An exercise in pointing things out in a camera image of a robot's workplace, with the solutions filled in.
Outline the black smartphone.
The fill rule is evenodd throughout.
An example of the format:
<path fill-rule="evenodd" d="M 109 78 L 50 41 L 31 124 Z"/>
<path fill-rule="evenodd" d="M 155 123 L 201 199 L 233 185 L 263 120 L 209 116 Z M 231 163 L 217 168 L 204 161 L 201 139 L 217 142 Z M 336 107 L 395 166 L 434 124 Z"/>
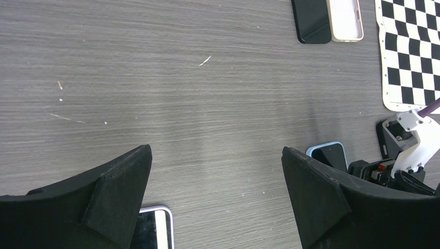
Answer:
<path fill-rule="evenodd" d="M 332 40 L 326 0 L 291 0 L 298 40 L 327 44 Z"/>

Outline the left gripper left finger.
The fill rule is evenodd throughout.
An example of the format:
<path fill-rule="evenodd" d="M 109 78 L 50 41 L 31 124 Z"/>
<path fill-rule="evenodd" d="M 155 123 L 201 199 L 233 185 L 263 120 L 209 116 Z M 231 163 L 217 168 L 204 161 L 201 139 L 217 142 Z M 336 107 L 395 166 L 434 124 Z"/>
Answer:
<path fill-rule="evenodd" d="M 141 145 L 22 196 L 1 196 L 1 248 L 129 248 L 152 167 Z"/>

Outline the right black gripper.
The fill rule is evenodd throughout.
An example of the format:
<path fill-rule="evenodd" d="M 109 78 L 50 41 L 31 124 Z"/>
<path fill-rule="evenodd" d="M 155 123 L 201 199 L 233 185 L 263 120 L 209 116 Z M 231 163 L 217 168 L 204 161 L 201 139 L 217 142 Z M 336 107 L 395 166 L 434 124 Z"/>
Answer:
<path fill-rule="evenodd" d="M 426 196 L 439 196 L 439 189 L 433 189 L 423 183 L 425 171 L 398 170 L 392 174 L 395 160 L 385 159 L 373 163 L 359 160 L 348 166 L 348 174 L 383 187 Z"/>

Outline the beige phone case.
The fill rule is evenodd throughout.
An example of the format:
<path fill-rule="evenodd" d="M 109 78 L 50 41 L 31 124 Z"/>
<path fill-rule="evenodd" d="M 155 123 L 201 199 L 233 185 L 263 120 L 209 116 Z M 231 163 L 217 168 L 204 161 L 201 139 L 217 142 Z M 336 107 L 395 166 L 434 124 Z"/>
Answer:
<path fill-rule="evenodd" d="M 364 37 L 358 0 L 327 0 L 327 10 L 334 42 L 359 42 Z"/>

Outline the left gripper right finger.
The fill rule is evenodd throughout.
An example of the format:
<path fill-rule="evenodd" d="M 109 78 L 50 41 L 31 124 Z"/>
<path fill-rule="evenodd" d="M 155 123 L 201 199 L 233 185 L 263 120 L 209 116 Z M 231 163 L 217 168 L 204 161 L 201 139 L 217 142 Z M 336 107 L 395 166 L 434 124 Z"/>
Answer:
<path fill-rule="evenodd" d="M 281 160 L 303 248 L 439 248 L 439 197 L 365 181 L 290 147 Z"/>

